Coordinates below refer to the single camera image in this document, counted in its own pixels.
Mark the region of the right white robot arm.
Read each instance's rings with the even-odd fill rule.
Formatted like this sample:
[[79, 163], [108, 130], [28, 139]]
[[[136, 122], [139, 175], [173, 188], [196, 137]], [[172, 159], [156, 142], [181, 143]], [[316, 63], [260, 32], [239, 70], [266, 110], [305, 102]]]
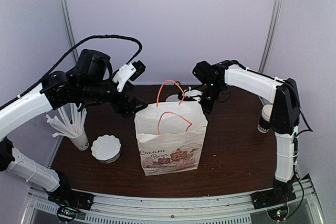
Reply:
[[300, 101], [293, 79], [267, 77], [244, 67], [236, 60], [224, 60], [214, 65], [201, 61], [193, 75], [205, 87], [200, 104], [210, 114], [221, 92], [229, 86], [238, 87], [271, 103], [270, 116], [264, 116], [266, 127], [272, 128], [277, 141], [275, 181], [280, 184], [269, 192], [272, 203], [279, 204], [289, 196], [289, 183], [295, 174], [297, 159], [296, 137], [300, 121]]

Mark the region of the white cup holding straws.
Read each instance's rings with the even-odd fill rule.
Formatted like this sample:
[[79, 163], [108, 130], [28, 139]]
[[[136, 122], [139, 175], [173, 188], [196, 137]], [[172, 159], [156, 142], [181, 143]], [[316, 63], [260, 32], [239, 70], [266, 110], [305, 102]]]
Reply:
[[78, 131], [70, 130], [70, 136], [68, 138], [80, 151], [84, 151], [89, 147], [89, 141], [84, 127], [80, 128]]

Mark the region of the aluminium front rail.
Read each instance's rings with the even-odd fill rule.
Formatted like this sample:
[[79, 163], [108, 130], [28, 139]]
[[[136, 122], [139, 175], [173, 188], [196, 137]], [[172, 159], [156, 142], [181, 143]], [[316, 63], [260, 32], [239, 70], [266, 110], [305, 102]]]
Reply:
[[73, 223], [278, 223], [271, 215], [288, 209], [285, 223], [325, 223], [311, 179], [294, 183], [296, 198], [256, 209], [251, 193], [189, 198], [144, 198], [95, 193], [89, 210]]

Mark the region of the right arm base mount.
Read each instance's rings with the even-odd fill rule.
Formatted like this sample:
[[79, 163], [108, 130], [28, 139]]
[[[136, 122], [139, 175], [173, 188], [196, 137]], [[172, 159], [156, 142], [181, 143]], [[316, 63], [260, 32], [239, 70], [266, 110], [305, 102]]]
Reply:
[[280, 204], [285, 204], [286, 201], [296, 199], [294, 192], [283, 194], [279, 190], [268, 189], [264, 191], [256, 191], [250, 195], [254, 209], [269, 208]]

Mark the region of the aluminium frame post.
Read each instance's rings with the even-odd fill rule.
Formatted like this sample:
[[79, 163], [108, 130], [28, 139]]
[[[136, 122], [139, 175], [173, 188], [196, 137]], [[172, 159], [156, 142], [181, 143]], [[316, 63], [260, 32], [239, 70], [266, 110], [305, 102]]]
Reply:
[[74, 37], [74, 32], [72, 29], [72, 24], [71, 24], [71, 18], [69, 14], [69, 8], [68, 8], [68, 3], [67, 0], [60, 0], [60, 6], [62, 10], [62, 16], [65, 24], [65, 29], [66, 29], [66, 36], [68, 40], [68, 44], [70, 47], [75, 45], [75, 37]]
[[261, 61], [259, 64], [259, 69], [258, 69], [258, 72], [261, 74], [264, 74], [266, 70], [267, 61], [269, 59], [271, 48], [272, 48], [272, 43], [274, 41], [274, 37], [276, 34], [276, 28], [277, 28], [277, 24], [278, 24], [280, 13], [281, 13], [282, 3], [283, 3], [283, 0], [274, 0], [274, 3], [273, 3], [266, 42], [265, 42], [265, 46], [263, 49], [263, 53], [262, 53], [262, 57], [261, 57]]

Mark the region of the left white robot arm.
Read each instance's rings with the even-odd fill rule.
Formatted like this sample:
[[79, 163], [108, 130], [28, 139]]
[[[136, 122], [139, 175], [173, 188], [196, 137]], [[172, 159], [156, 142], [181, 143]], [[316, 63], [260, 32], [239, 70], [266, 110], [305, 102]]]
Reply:
[[72, 69], [48, 74], [27, 94], [1, 109], [1, 171], [37, 184], [54, 193], [64, 205], [71, 205], [76, 197], [66, 175], [26, 157], [14, 147], [8, 134], [31, 119], [68, 103], [74, 103], [80, 111], [109, 103], [115, 113], [128, 118], [147, 106], [126, 94], [132, 89], [131, 81], [144, 71], [145, 65], [135, 61], [114, 72], [108, 55], [84, 49]]

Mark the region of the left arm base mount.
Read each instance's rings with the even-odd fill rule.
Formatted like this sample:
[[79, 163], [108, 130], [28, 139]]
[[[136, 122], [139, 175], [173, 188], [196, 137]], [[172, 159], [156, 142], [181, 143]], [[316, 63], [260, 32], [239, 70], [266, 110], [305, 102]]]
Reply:
[[72, 189], [57, 189], [54, 192], [46, 191], [46, 193], [49, 201], [75, 210], [90, 210], [94, 199], [93, 194]]

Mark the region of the white ceramic bowl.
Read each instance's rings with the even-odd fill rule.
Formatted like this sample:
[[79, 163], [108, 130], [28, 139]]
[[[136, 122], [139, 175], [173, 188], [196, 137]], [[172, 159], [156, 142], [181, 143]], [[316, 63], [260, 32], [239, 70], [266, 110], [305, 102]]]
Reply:
[[170, 95], [165, 102], [175, 102], [175, 103], [181, 103], [183, 98], [179, 98], [178, 94]]

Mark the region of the white fluted dish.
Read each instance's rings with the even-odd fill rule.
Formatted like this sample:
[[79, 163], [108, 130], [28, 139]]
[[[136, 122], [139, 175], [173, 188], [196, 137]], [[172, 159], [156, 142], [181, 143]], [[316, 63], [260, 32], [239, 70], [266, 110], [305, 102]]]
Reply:
[[91, 155], [101, 163], [115, 162], [121, 155], [121, 141], [114, 135], [103, 135], [93, 141]]

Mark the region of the white paper takeout bag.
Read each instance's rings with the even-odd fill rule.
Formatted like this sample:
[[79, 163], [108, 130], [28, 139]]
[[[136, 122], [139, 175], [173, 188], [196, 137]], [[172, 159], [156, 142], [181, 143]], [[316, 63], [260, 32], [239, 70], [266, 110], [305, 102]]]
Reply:
[[192, 89], [175, 101], [149, 104], [135, 115], [135, 133], [146, 176], [198, 168], [208, 121], [198, 99], [187, 101]]

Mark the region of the left aluminium frame post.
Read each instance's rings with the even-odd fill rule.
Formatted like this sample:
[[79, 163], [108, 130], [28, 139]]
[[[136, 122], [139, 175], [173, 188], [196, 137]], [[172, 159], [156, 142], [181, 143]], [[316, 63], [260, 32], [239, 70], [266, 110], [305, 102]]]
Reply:
[[66, 36], [68, 40], [68, 44], [70, 47], [75, 45], [75, 37], [74, 37], [74, 32], [72, 29], [72, 24], [71, 24], [71, 18], [69, 14], [69, 8], [68, 8], [68, 3], [67, 0], [60, 0], [60, 6], [62, 10], [62, 16], [65, 24], [65, 29], [66, 29]]

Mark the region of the bundle of wrapped straws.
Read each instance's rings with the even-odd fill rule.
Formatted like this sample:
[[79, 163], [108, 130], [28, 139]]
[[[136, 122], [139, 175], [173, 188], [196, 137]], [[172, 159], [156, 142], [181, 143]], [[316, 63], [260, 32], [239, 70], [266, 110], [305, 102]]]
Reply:
[[70, 114], [66, 112], [65, 106], [58, 108], [58, 115], [53, 118], [46, 114], [46, 121], [53, 129], [56, 130], [52, 134], [53, 138], [58, 136], [65, 136], [67, 138], [75, 139], [85, 131], [85, 120], [87, 116], [86, 108], [81, 111], [74, 103], [70, 104]]

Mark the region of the right aluminium frame post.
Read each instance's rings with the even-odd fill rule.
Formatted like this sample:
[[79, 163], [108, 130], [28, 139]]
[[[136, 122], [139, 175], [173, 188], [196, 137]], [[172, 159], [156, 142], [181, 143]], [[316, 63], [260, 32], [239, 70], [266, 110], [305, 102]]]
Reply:
[[274, 37], [276, 34], [276, 28], [277, 28], [277, 24], [278, 24], [280, 13], [281, 13], [282, 3], [283, 3], [283, 0], [274, 0], [274, 3], [273, 3], [266, 42], [265, 42], [265, 46], [263, 49], [263, 53], [262, 53], [262, 57], [261, 57], [261, 61], [259, 64], [259, 69], [258, 69], [258, 72], [261, 74], [264, 74], [266, 70], [267, 61], [269, 59], [271, 48], [272, 48], [272, 43], [274, 41]]

